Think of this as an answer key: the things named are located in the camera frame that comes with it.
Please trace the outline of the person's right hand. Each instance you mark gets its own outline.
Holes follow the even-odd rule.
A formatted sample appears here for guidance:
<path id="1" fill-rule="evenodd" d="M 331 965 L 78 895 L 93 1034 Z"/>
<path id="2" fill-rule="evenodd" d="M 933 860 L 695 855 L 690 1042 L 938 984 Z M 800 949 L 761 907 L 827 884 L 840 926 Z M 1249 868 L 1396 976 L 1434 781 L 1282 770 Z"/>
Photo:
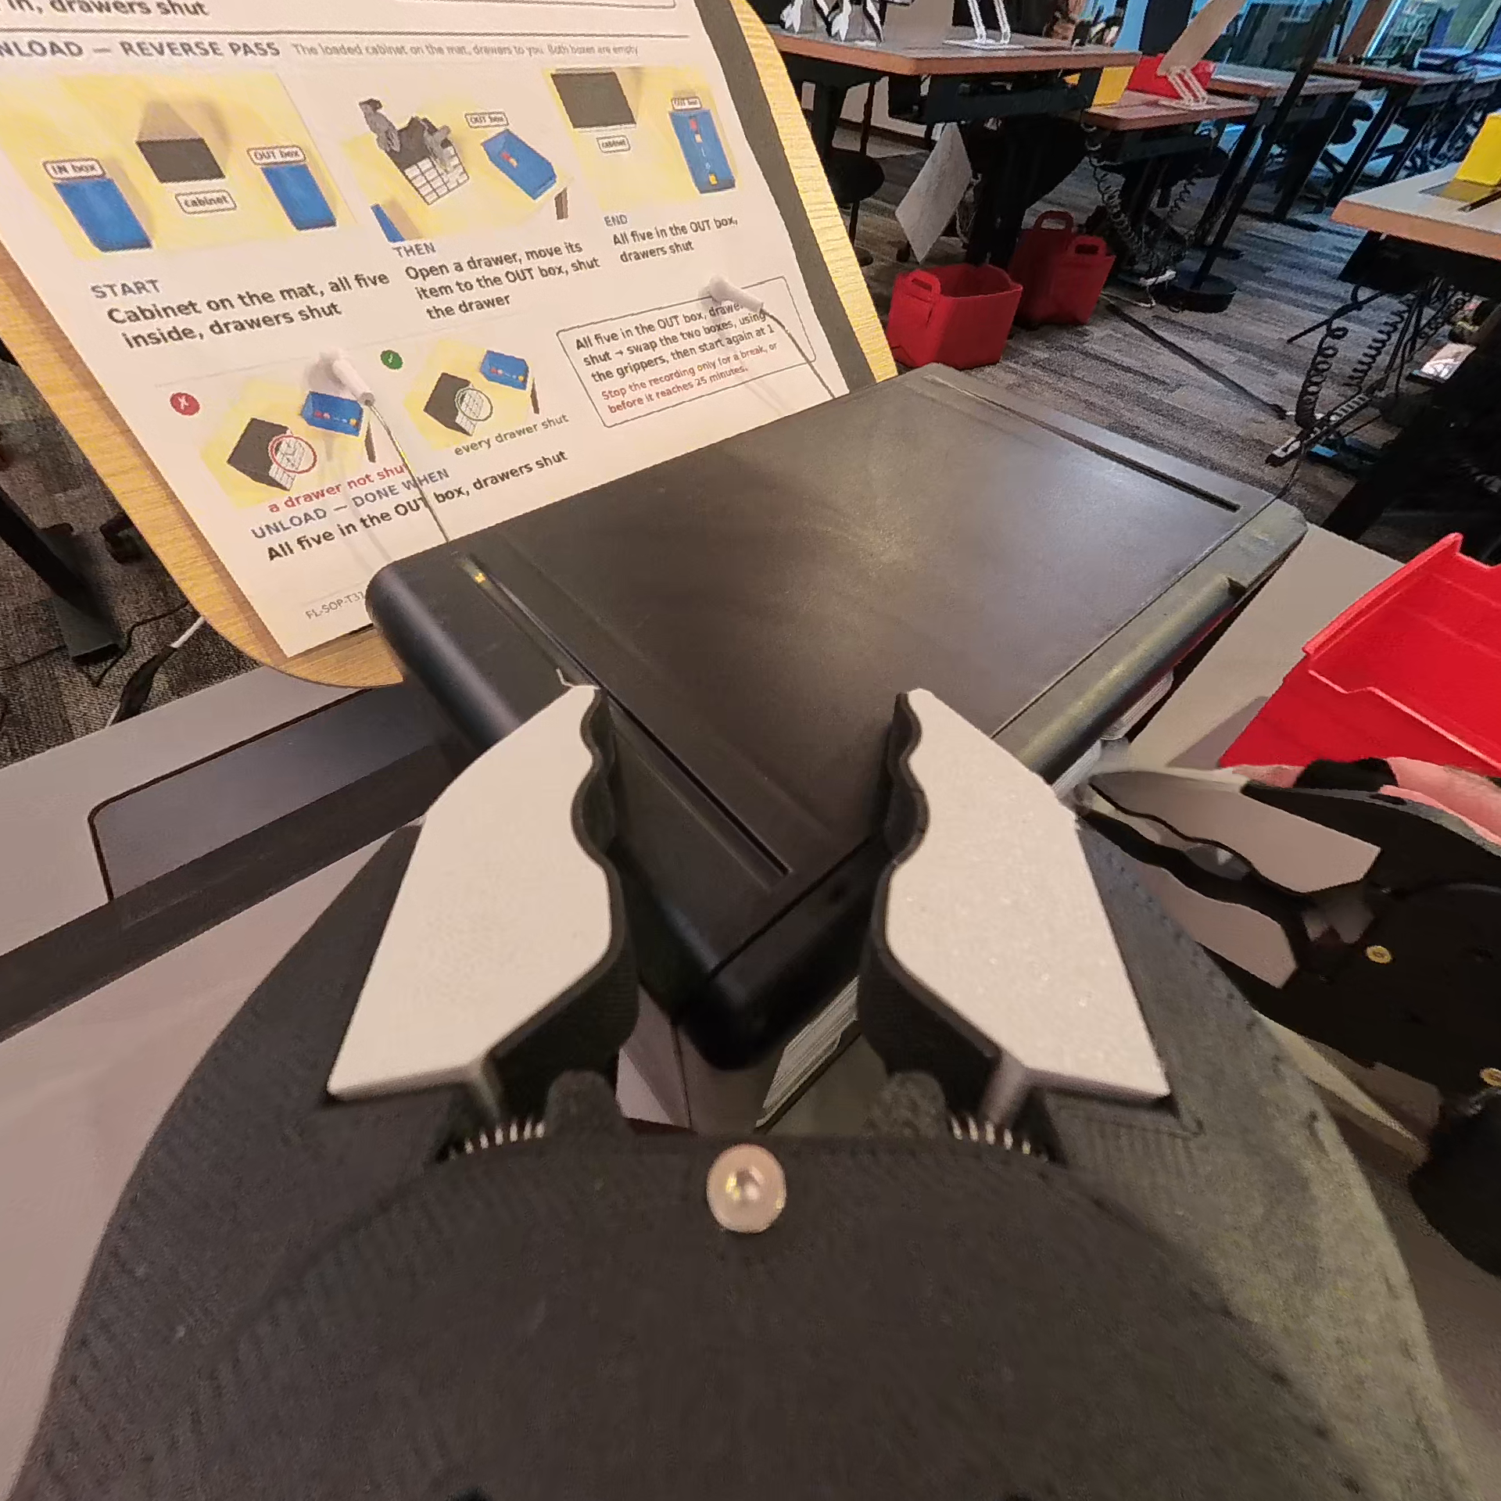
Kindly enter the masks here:
<path id="1" fill-rule="evenodd" d="M 1500 843 L 1500 781 L 1463 768 L 1411 758 L 1313 760 L 1293 764 L 1238 764 L 1232 772 L 1280 789 L 1365 793 L 1434 808 L 1459 818 L 1479 835 Z"/>

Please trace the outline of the black drawer cabinet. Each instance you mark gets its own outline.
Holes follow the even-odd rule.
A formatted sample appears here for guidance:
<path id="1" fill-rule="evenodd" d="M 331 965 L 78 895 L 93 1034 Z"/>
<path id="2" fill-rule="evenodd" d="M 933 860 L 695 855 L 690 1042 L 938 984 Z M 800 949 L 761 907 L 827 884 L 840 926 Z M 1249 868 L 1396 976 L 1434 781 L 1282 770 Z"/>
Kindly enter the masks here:
<path id="1" fill-rule="evenodd" d="M 846 1042 L 896 698 L 1050 783 L 1301 544 L 1263 490 L 927 367 L 385 567 L 367 610 L 477 750 L 564 685 L 612 718 L 647 1011 L 632 1061 L 705 1134 Z"/>

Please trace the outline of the red plastic bin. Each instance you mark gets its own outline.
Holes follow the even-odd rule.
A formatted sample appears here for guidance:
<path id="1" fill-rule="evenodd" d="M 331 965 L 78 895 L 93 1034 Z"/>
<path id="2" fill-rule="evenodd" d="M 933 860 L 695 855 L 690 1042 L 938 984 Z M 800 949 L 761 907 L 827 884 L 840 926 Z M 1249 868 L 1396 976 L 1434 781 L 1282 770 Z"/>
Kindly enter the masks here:
<path id="1" fill-rule="evenodd" d="M 1500 772 L 1500 567 L 1457 532 L 1315 635 L 1220 766 L 1400 758 Z"/>

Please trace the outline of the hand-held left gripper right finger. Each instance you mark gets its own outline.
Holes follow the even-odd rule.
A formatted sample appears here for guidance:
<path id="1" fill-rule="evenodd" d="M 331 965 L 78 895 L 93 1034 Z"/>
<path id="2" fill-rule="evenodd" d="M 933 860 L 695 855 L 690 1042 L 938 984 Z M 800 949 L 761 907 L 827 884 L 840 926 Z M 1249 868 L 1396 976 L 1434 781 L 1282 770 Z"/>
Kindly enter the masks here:
<path id="1" fill-rule="evenodd" d="M 952 1136 L 1039 1136 L 1048 1096 L 1168 1109 L 1168 1067 L 1054 787 L 927 689 L 896 698 L 886 774 L 857 1019 L 888 1075 L 933 1084 Z"/>

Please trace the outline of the black stool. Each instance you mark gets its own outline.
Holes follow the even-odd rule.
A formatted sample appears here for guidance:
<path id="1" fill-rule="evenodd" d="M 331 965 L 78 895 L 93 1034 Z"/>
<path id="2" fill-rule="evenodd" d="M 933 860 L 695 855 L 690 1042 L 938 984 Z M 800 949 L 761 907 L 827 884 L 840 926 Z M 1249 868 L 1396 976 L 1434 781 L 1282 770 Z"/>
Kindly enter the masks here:
<path id="1" fill-rule="evenodd" d="M 838 208 L 848 212 L 850 237 L 854 239 L 861 204 L 883 191 L 886 172 L 883 164 L 867 152 L 844 147 L 830 149 L 828 154 L 823 156 L 823 166 Z"/>

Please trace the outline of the wooden top desk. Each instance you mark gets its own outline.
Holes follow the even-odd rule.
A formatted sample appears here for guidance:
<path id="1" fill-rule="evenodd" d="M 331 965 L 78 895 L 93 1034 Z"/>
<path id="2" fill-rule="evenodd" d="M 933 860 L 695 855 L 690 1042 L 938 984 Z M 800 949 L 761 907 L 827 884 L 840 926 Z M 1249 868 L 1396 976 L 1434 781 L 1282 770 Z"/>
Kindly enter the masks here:
<path id="1" fill-rule="evenodd" d="M 1450 197 L 1454 172 L 1419 174 L 1342 199 L 1332 222 L 1500 262 L 1500 199 L 1475 206 Z"/>
<path id="2" fill-rule="evenodd" d="M 1035 168 L 1041 131 L 1025 120 L 1079 120 L 1066 116 L 1066 73 L 1139 62 L 1139 54 L 1112 46 L 1070 46 L 1048 37 L 1018 35 L 1000 44 L 998 33 L 940 29 L 929 37 L 873 41 L 832 37 L 825 25 L 794 31 L 771 21 L 773 39 L 800 91 L 813 87 L 813 139 L 823 156 L 836 147 L 846 100 L 854 89 L 888 83 L 888 114 L 919 125 L 960 123 L 967 145 L 979 147 L 979 195 L 969 232 L 971 264 L 1004 266 L 1012 260 L 1023 216 L 1048 193 L 1037 191 Z"/>
<path id="3" fill-rule="evenodd" d="M 1191 241 L 1182 216 L 1230 162 L 1228 127 L 1253 116 L 1251 100 L 1222 95 L 1185 106 L 1126 93 L 1112 108 L 1085 112 L 1085 162 L 1099 193 L 1089 228 L 1114 249 L 1118 280 L 1141 289 L 1174 280 Z"/>

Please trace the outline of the instruction sheet on wooden board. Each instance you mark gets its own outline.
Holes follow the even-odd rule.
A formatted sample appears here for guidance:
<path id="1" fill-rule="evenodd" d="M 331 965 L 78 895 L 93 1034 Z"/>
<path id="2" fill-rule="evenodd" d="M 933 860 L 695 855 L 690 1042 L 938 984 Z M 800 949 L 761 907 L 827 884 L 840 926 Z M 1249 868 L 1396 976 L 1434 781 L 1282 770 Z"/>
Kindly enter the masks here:
<path id="1" fill-rule="evenodd" d="M 892 349 L 784 58 L 794 42 L 815 39 L 769 27 L 744 2 L 709 4 L 707 21 L 730 91 L 751 114 L 755 156 L 769 172 L 813 280 L 815 305 L 834 338 L 848 386 L 863 390 L 896 378 Z M 3 284 L 5 343 L 194 610 L 255 664 L 294 679 L 360 691 L 400 683 L 402 668 L 373 627 L 302 654 L 286 654 L 273 642 L 246 592 L 9 249 Z"/>

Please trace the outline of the printed instruction sheet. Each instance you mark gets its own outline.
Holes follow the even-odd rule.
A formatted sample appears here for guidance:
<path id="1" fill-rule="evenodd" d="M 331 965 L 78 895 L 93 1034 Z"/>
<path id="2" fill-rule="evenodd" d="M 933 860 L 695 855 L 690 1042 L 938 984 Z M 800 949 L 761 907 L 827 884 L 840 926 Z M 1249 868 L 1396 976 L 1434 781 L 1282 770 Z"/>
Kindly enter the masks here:
<path id="1" fill-rule="evenodd" d="M 850 392 L 709 4 L 5 4 L 5 249 L 273 642 Z M 769 322 L 705 295 L 726 276 Z"/>

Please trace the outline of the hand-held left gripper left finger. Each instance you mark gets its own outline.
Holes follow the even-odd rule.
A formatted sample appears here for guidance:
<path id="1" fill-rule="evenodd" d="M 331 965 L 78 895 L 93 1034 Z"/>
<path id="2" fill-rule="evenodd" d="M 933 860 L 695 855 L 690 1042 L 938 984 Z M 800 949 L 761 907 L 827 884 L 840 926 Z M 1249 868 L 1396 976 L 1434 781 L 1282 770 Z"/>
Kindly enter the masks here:
<path id="1" fill-rule="evenodd" d="M 458 1090 L 485 1125 L 541 1119 L 558 1078 L 612 1078 L 639 974 L 610 797 L 612 723 L 566 689 L 423 818 L 329 1073 L 340 1104 Z"/>

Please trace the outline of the red fabric basket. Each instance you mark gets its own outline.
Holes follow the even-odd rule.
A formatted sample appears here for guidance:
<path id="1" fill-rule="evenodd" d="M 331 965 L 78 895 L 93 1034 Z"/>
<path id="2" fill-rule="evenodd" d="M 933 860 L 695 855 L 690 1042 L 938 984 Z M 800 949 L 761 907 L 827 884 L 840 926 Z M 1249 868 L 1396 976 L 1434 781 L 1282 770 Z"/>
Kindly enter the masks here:
<path id="1" fill-rule="evenodd" d="M 991 264 L 906 272 L 896 278 L 886 324 L 894 359 L 960 370 L 996 365 L 1021 303 L 1023 286 Z"/>
<path id="2" fill-rule="evenodd" d="M 1018 326 L 1087 326 L 1114 268 L 1116 257 L 1108 243 L 1081 232 L 1074 214 L 1041 212 L 1019 235 L 1006 268 L 1023 287 Z"/>

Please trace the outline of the white hanging paper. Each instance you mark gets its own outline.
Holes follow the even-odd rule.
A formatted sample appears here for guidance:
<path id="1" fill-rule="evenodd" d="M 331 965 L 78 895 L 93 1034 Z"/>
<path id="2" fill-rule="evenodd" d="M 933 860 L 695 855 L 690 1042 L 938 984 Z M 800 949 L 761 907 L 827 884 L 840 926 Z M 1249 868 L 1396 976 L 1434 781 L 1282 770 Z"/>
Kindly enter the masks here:
<path id="1" fill-rule="evenodd" d="M 925 166 L 896 206 L 911 260 L 921 262 L 948 233 L 973 179 L 969 147 L 960 123 L 946 123 L 937 135 Z"/>

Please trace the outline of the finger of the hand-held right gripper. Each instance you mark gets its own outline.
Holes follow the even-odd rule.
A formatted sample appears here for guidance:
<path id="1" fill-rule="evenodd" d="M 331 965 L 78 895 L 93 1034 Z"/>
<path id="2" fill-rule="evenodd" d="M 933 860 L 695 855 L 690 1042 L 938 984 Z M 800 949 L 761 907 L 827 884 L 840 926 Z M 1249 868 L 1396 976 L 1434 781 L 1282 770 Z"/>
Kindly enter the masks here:
<path id="1" fill-rule="evenodd" d="M 1297 816 L 1226 768 L 1097 772 L 1081 803 L 1110 832 L 1139 835 L 1153 862 L 1183 859 L 1209 874 L 1255 874 L 1280 891 L 1320 893 L 1365 882 L 1380 847 Z"/>
<path id="2" fill-rule="evenodd" d="M 1226 874 L 1209 853 L 1155 841 L 1124 820 L 1087 820 L 1135 862 L 1139 880 L 1205 949 L 1274 988 L 1305 963 L 1303 909 L 1249 874 Z"/>

